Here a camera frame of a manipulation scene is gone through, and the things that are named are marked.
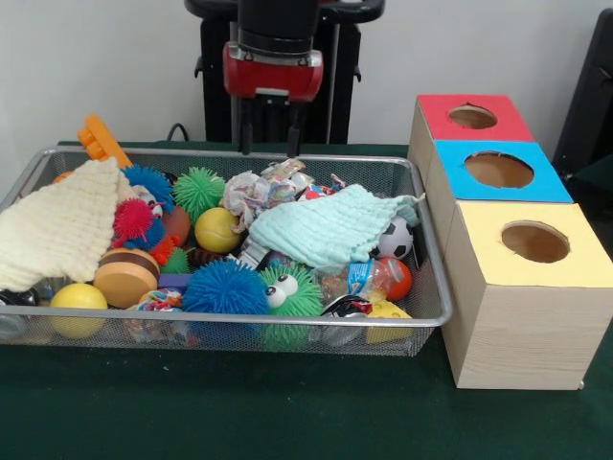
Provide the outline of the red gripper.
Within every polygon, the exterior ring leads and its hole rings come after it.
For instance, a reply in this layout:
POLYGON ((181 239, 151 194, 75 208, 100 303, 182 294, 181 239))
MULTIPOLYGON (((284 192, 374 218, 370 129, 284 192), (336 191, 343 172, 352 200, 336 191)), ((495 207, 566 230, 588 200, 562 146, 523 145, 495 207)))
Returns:
MULTIPOLYGON (((223 82, 226 91, 240 100, 240 140, 242 154, 251 152, 253 138, 252 101, 260 95, 286 97, 290 102, 312 102, 320 90, 323 55, 311 50, 306 57, 280 58, 247 53, 238 45, 225 45, 222 52, 223 82)), ((289 110, 287 156, 299 155, 303 107, 289 110)))

